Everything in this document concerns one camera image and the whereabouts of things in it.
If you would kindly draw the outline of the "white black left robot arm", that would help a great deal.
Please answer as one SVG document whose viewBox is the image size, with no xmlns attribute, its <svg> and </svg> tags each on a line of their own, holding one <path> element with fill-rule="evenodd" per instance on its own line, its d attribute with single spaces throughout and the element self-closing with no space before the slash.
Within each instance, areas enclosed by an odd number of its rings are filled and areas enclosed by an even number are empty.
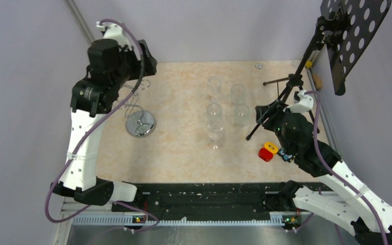
<svg viewBox="0 0 392 245">
<path fill-rule="evenodd" d="M 131 211 L 139 210 L 143 197 L 130 183 L 101 179 L 96 175 L 96 162 L 105 121 L 116 110 L 113 104 L 127 81 L 156 74 L 156 59 L 145 40 L 137 41 L 143 60 L 116 40 L 94 41 L 87 54 L 86 75 L 72 88 L 71 133 L 67 162 L 52 192 L 75 201 L 102 206 L 123 201 Z"/>
</svg>

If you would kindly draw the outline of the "cut pattern stemmed glass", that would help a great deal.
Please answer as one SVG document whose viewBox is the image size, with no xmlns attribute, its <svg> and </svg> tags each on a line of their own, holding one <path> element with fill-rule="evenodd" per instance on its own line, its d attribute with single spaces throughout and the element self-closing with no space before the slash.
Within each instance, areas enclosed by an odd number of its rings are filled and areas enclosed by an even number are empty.
<svg viewBox="0 0 392 245">
<path fill-rule="evenodd" d="M 238 127 L 244 127 L 250 116 L 250 109 L 247 105 L 240 104 L 235 106 L 234 109 L 234 125 Z"/>
<path fill-rule="evenodd" d="M 246 89 L 242 84 L 234 84 L 230 90 L 231 103 L 240 105 L 244 103 Z"/>
</svg>

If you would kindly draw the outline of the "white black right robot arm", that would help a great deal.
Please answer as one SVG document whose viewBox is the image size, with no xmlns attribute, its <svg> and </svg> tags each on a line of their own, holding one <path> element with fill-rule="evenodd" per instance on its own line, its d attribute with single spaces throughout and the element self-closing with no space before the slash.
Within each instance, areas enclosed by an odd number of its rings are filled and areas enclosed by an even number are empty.
<svg viewBox="0 0 392 245">
<path fill-rule="evenodd" d="M 318 107 L 313 99 L 302 99 L 291 105 L 275 101 L 255 108 L 256 121 L 275 133 L 294 163 L 342 199 L 336 202 L 288 181 L 279 196 L 280 206 L 317 214 L 343 228 L 359 244 L 392 244 L 392 206 L 370 190 L 332 147 L 318 140 L 317 125 L 304 116 Z"/>
</svg>

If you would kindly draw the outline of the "clear plain wine glass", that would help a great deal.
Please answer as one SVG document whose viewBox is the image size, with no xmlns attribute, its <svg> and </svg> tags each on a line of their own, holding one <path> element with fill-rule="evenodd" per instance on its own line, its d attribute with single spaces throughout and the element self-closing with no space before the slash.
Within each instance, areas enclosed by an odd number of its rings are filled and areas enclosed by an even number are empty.
<svg viewBox="0 0 392 245">
<path fill-rule="evenodd" d="M 212 76 L 208 79 L 208 94 L 214 101 L 219 100 L 219 96 L 221 94 L 222 89 L 222 81 L 217 76 Z"/>
</svg>

